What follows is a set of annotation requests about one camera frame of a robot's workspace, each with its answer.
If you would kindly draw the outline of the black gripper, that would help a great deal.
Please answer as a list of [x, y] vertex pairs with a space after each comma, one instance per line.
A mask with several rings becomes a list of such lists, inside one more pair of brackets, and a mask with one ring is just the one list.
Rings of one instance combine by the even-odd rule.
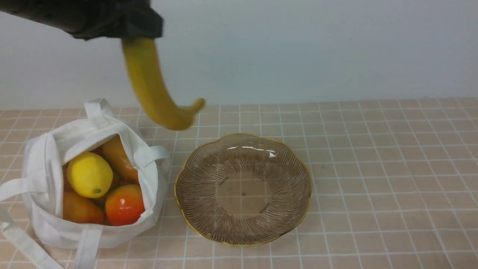
[[150, 0], [87, 0], [86, 26], [73, 37], [96, 38], [160, 38], [163, 18]]

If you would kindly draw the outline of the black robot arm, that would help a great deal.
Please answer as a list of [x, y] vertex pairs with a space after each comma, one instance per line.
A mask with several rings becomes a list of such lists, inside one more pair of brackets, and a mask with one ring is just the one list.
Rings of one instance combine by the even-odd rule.
[[0, 10], [75, 39], [160, 38], [163, 19], [148, 0], [2, 0]]

